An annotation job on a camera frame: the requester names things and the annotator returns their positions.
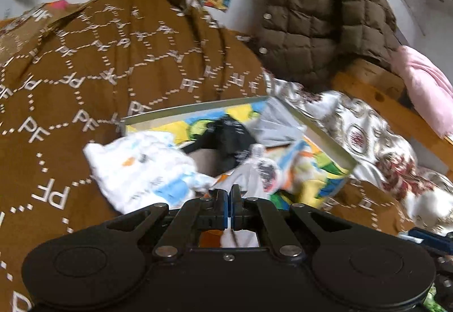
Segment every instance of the quilted puffer jacket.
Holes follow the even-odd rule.
[[[389,70],[399,45],[386,0],[266,0],[265,9],[256,39],[264,67],[314,92],[352,58]]]

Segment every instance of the black gripper mechanism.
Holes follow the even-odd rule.
[[[233,305],[239,312],[275,312],[291,304],[307,311],[417,312],[425,311],[433,283],[435,300],[453,312],[453,263],[444,250],[301,203],[284,211],[265,199],[243,199],[238,185],[210,195],[179,210],[155,203],[41,244],[22,267],[33,312],[181,312],[195,303],[209,312],[213,306],[231,312]],[[224,237],[253,231],[259,246],[200,248],[207,230],[225,230]],[[233,237],[241,244],[251,235]]]

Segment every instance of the circular pad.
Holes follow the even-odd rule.
[[[436,272],[424,249],[377,232],[370,242],[348,233],[321,245],[312,260],[316,279],[337,299],[351,307],[386,310],[410,307],[424,297]]]
[[[142,252],[127,233],[93,227],[41,244],[28,254],[22,279],[50,306],[104,306],[126,297],[145,272]]]

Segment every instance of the metal screw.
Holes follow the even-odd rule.
[[[297,245],[284,245],[280,248],[280,253],[288,257],[296,257],[302,253],[302,249]]]
[[[234,256],[232,254],[224,254],[223,259],[225,261],[234,261]]]
[[[156,249],[156,255],[160,257],[173,257],[178,253],[178,250],[171,245],[163,245]]]

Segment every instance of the pink fabric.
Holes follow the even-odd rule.
[[[425,55],[407,46],[394,53],[392,70],[404,80],[420,116],[441,138],[453,132],[453,87]]]
[[[54,1],[53,3],[49,3],[49,6],[54,9],[65,10],[68,4],[69,2],[67,2],[66,0],[58,0]]]

